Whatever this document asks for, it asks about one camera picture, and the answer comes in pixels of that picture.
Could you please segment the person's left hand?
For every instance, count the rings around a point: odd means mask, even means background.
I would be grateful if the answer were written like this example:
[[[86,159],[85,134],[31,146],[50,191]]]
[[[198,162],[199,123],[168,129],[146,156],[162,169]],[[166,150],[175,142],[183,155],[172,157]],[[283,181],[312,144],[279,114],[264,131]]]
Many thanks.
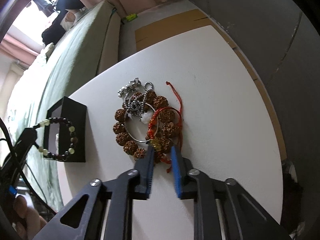
[[[20,221],[16,223],[16,232],[21,239],[33,239],[47,225],[44,218],[34,208],[29,207],[21,195],[14,200],[13,209],[25,222],[25,226]]]

